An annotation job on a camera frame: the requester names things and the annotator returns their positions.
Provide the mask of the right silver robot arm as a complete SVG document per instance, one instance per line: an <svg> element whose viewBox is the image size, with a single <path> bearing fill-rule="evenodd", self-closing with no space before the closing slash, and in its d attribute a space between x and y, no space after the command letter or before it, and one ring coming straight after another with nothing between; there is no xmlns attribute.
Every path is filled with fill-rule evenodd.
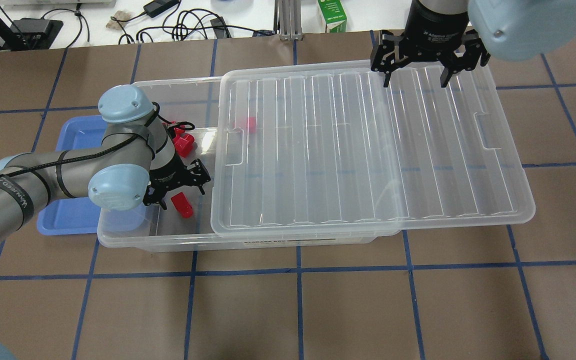
<svg viewBox="0 0 576 360"><path fill-rule="evenodd" d="M439 85L492 57L519 62L576 37L576 0L414 0L401 34L380 30L370 70L384 77L412 63L439 63Z"/></svg>

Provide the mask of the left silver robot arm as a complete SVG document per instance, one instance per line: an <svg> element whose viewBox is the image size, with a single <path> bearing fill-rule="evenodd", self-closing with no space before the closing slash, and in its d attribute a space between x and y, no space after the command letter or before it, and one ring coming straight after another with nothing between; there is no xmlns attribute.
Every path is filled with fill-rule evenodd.
<svg viewBox="0 0 576 360"><path fill-rule="evenodd" d="M203 162L184 164L173 144L176 129L161 107L133 84L108 89L98 101L106 123L100 146L61 152L18 153L0 160L0 243L51 203L89 198L97 207L128 211L165 205L169 192L211 180Z"/></svg>

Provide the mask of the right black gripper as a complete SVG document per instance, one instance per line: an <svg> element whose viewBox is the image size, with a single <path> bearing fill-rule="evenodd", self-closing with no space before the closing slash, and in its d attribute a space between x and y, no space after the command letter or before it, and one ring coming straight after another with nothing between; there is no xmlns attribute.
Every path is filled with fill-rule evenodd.
<svg viewBox="0 0 576 360"><path fill-rule="evenodd" d="M487 66L491 55L477 30L467 30L468 0L413 0L400 34L380 30L370 55L370 69L384 73L390 86L393 72L411 63L439 62L439 85L446 88L461 71Z"/></svg>

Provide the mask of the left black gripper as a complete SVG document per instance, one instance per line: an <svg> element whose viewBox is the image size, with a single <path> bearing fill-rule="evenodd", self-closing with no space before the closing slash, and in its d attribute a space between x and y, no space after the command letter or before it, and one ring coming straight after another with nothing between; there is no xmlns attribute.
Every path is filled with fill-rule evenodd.
<svg viewBox="0 0 576 360"><path fill-rule="evenodd" d="M150 180L142 203L146 207L157 204L166 211L166 194L181 187L197 187L202 196L206 195L204 185L211 181L210 173L201 159L196 158L188 165L179 155L160 168L149 171Z"/></svg>

